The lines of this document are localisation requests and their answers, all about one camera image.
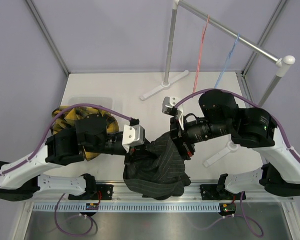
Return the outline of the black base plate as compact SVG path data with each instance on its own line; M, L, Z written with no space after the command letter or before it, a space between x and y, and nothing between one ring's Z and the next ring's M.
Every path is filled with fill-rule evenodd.
M240 200L241 192L231 193L225 189L224 184L201 184L200 193L202 200Z
M85 189L81 195L68 195L68 200L111 200L113 195L113 185L111 184L96 184Z

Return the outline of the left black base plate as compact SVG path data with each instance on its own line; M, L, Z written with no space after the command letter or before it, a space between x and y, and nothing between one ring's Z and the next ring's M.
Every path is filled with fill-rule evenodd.
M113 195L113 185L111 184L96 184L85 189L81 195L68 195L68 200L111 200Z

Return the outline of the pink wire hanger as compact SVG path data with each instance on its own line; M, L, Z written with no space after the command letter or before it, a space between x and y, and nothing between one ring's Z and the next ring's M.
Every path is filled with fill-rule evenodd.
M201 64L201 58L202 58L202 51L203 51L203 46L204 46L204 39L205 39L207 26L209 24L209 19L210 19L210 15L208 14L206 24L202 28L202 34L201 34L200 46L199 46L199 54L198 54L198 61L197 61L197 67L196 67L195 79L194 79L194 85L193 85L193 91L192 91L193 93L196 92L196 88L197 88L198 76L199 76L199 72L200 72L200 64Z

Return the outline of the metal clothes rack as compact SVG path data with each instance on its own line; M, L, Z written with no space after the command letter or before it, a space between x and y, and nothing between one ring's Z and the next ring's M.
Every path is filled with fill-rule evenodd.
M164 71L167 54L170 18L172 12L172 0L145 1L144 10L141 10L140 20L137 23L142 26L142 36L146 38L145 53L150 60L145 70ZM299 67L300 56L298 25L300 23L300 0L287 0L275 13L275 8L280 5L280 0L186 0L199 10L211 14L211 16L243 36L257 43L259 38L260 46L270 51L277 57L283 58L292 55L296 62L282 77L274 88L271 95L263 107L279 118L288 135L292 146L300 153L300 129L292 127L293 116L300 111L293 107L299 103L298 90L300 85ZM261 33L267 28L272 15L273 26L269 32ZM174 50L172 56L172 68L174 71L195 70L196 58L198 55L199 38L201 35L203 20L199 19L185 9L179 8L177 24L175 29ZM204 41L202 71L221 71L224 60L228 54L234 39L217 30L213 26L208 26L207 37ZM251 97L258 103L264 95L268 85L275 74L276 67L269 60L262 56L250 56L251 51L243 44L237 45L230 62L229 71L242 70L246 85L249 88ZM181 80L170 90L164 90L154 97L145 101L151 105L152 109L161 112L161 103L164 96L172 95L172 89L176 90L186 83L186 79Z

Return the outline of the aluminium mounting rail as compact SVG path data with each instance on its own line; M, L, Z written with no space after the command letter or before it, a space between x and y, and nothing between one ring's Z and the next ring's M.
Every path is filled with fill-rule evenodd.
M162 202L201 202L203 201L200 191L201 184L212 184L213 182L192 182L186 186L182 196L171 196ZM150 197L142 197L140 193L133 192L127 188L122 181L98 182L98 184L112 185L112 202L154 202L155 199ZM247 191L245 193L246 202L293 202L293 197L275 196L265 191Z

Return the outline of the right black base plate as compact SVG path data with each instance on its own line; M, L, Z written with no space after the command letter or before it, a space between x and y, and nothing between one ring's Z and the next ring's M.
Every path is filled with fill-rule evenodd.
M201 184L200 193L202 200L240 200L241 192L231 193L225 189L224 184Z

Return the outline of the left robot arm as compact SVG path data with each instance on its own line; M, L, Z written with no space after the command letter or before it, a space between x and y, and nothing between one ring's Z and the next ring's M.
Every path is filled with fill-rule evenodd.
M156 157L146 150L145 130L137 119L111 133L107 128L114 121L108 115L89 115L49 137L28 156L13 163L0 161L0 199L19 202L41 194L68 194L69 200L90 200L101 195L94 176L54 177L45 172L82 162L88 153L124 156L127 165Z

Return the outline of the yellow plaid shirt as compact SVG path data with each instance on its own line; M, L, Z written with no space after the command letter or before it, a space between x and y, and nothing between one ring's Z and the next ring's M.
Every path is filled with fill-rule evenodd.
M63 129L73 127L76 120L82 120L91 114L97 114L105 117L107 123L107 133L116 133L119 131L118 122L113 116L111 116L109 112L98 108L81 106L67 110L61 114L61 116L57 118L54 125L51 127L52 135L57 134Z

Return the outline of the dark pinstripe shirt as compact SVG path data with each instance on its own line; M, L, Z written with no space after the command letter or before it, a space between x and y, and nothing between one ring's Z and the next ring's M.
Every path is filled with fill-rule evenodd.
M182 196L191 180L170 133L164 133L145 146L152 158L137 160L124 168L123 180L128 189L156 200Z

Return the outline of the blue wire hanger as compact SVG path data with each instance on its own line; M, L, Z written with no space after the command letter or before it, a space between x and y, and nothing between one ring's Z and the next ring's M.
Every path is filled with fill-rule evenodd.
M215 88L215 89L219 86L220 81L221 81L221 79L222 79L222 77L223 77L225 71L226 71L227 68L228 68L228 65L229 65L229 63L230 63L230 61L231 61L233 52L234 52L235 47L236 47L236 45L237 45L237 43L238 43L238 41L239 41L239 38L240 38L240 33L237 34L237 37L236 37L236 39L235 39L235 41L234 41L234 43L233 43L233 46L231 47L231 49L230 49L230 51L229 51L229 53L228 53L228 55L227 55L227 57L226 57L226 59L225 59L225 63L224 63L224 65L223 65L222 71L220 72L220 74L219 74L219 76L218 76L218 78L217 78L217 80L216 80L216 82L215 82L215 84L214 84L214 88Z

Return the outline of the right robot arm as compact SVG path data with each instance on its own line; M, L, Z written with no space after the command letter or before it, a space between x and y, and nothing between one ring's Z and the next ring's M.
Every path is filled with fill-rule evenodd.
M170 136L183 159L194 155L194 145L224 135L231 141L258 152L266 164L242 174L222 174L216 184L203 184L203 199L231 200L246 191L264 190L281 197L300 196L300 154L290 145L279 123L255 104L240 108L238 95L209 88L198 91L203 117L188 122L183 114L183 100L166 97L162 112L170 115Z

